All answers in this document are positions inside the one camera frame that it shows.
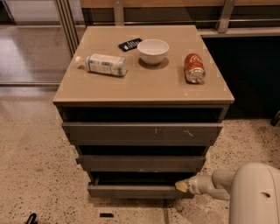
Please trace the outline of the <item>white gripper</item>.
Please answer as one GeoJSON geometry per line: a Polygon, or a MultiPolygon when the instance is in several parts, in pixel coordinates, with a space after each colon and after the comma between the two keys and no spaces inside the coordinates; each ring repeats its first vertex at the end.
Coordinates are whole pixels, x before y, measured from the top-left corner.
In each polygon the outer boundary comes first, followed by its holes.
{"type": "Polygon", "coordinates": [[[209,194],[214,192],[215,186],[211,176],[193,176],[191,178],[183,179],[175,183],[177,190],[187,193],[188,190],[192,194],[209,194]]]}

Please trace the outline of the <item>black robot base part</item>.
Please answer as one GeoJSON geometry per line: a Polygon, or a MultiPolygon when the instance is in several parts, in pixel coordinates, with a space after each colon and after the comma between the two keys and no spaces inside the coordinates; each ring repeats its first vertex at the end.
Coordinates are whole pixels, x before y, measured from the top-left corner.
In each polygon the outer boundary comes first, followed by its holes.
{"type": "Polygon", "coordinates": [[[276,115],[271,119],[270,125],[276,127],[280,123],[280,110],[276,113],[276,115]]]}

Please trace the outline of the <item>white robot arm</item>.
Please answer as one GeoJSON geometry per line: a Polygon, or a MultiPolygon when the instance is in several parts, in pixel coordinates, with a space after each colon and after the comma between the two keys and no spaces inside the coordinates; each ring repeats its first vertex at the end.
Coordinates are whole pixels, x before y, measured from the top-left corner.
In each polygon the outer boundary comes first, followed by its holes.
{"type": "Polygon", "coordinates": [[[246,163],[236,172],[217,169],[175,183],[183,193],[229,201],[229,224],[280,224],[280,170],[246,163]]]}

